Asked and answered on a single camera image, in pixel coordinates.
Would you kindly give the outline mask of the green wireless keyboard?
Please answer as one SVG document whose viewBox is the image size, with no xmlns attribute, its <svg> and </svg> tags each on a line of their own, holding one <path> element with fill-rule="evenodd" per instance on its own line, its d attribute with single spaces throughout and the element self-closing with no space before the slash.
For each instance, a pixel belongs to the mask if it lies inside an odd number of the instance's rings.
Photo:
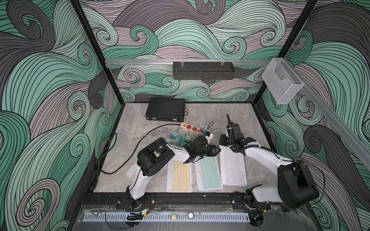
<svg viewBox="0 0 370 231">
<path fill-rule="evenodd" d="M 221 190 L 221 174 L 216 157 L 204 157 L 194 163 L 199 191 Z"/>
</svg>

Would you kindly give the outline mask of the teal charger plug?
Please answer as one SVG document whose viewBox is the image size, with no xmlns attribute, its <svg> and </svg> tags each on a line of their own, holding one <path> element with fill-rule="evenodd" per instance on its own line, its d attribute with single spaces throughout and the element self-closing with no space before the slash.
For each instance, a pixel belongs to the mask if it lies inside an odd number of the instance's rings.
<svg viewBox="0 0 370 231">
<path fill-rule="evenodd" d="M 178 135 L 179 135 L 178 132 L 174 131 L 174 132 L 171 133 L 170 137 L 171 137 L 171 139 L 176 139 L 178 137 Z"/>
</svg>

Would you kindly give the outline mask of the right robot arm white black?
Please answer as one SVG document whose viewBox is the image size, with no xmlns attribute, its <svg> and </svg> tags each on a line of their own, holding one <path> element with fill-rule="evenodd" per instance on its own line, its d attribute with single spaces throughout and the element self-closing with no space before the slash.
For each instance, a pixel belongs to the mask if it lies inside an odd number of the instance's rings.
<svg viewBox="0 0 370 231">
<path fill-rule="evenodd" d="M 242 154 L 252 158 L 277 177 L 276 186 L 257 185 L 247 189 L 247 207 L 256 208 L 262 203 L 273 203 L 296 209 L 320 196 L 305 162 L 282 157 L 255 139 L 245 138 L 239 125 L 234 122 L 228 122 L 226 131 L 227 134 L 222 134 L 219 142 L 222 153 Z"/>
</svg>

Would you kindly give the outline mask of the white wireless keyboard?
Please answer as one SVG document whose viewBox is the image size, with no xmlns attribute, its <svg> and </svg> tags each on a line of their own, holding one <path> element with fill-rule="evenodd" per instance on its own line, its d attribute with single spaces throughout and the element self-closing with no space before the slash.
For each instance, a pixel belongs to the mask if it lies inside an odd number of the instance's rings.
<svg viewBox="0 0 370 231">
<path fill-rule="evenodd" d="M 221 183 L 231 186 L 247 186 L 244 155 L 234 153 L 229 147 L 220 146 Z"/>
</svg>

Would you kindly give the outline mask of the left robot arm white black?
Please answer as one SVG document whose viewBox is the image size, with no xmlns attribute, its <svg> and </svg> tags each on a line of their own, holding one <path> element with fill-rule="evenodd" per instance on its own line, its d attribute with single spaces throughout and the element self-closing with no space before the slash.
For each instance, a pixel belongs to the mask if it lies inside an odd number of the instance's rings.
<svg viewBox="0 0 370 231">
<path fill-rule="evenodd" d="M 138 153 L 137 176 L 127 192 L 134 201 L 142 198 L 151 178 L 172 159 L 189 164 L 196 158 L 216 157 L 220 152 L 221 149 L 209 144 L 204 136 L 197 137 L 183 147 L 173 146 L 164 138 L 159 138 Z"/>
</svg>

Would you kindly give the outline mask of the yellow wireless keyboard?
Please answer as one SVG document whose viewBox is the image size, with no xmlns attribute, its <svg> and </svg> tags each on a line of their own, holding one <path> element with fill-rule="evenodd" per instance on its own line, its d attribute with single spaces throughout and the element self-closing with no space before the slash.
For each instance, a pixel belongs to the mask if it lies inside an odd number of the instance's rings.
<svg viewBox="0 0 370 231">
<path fill-rule="evenodd" d="M 138 165 L 134 164 L 126 172 L 126 176 L 133 181 L 133 180 L 135 180 L 136 176 L 138 175 L 139 170 L 140 170 L 140 167 Z"/>
<path fill-rule="evenodd" d="M 192 192 L 192 165 L 180 161 L 168 162 L 166 192 Z"/>
</svg>

